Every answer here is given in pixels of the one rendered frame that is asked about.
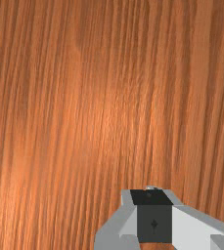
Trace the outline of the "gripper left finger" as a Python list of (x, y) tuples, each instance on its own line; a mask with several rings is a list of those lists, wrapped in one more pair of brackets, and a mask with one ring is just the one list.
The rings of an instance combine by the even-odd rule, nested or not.
[(94, 250), (141, 250), (141, 243), (154, 243), (155, 230), (151, 224), (138, 228), (138, 208), (132, 192), (121, 192), (121, 205), (96, 232)]

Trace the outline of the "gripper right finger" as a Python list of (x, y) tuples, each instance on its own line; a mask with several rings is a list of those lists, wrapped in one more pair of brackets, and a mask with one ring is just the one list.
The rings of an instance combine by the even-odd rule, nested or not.
[(175, 250), (224, 250), (224, 223), (182, 203), (169, 189), (153, 189), (153, 243)]

